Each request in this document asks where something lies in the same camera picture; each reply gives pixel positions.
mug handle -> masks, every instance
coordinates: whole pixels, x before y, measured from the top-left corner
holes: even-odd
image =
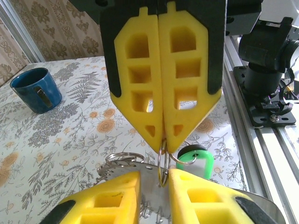
[[[36,86],[33,89],[48,108],[53,106],[52,102],[50,101],[50,99],[47,97],[47,95],[45,94],[45,92],[42,90],[40,86]]]

blue mug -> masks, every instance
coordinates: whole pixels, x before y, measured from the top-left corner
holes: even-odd
[[[35,113],[45,113],[62,100],[53,77],[45,68],[28,70],[14,78],[10,87]]]

patterned wallpaper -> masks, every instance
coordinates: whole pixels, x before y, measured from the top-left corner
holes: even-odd
[[[100,27],[68,0],[10,0],[46,61],[102,56]]]
[[[29,60],[0,19],[0,86],[29,64]]]

green key tag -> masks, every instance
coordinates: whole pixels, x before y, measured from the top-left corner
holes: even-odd
[[[196,162],[189,166],[177,163],[177,169],[187,171],[196,176],[209,180],[212,176],[214,157],[201,145],[189,145],[182,148],[178,153],[178,159],[182,162],[191,162],[196,156]]]

tablecloth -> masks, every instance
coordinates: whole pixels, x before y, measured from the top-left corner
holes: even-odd
[[[50,71],[63,100],[35,114],[9,84],[0,88],[0,224],[39,223],[63,198],[91,187],[96,168],[111,153],[136,152],[157,164],[157,155],[110,100],[104,57],[24,70],[36,67]],[[213,153],[212,181],[247,189],[223,97],[186,141]]]

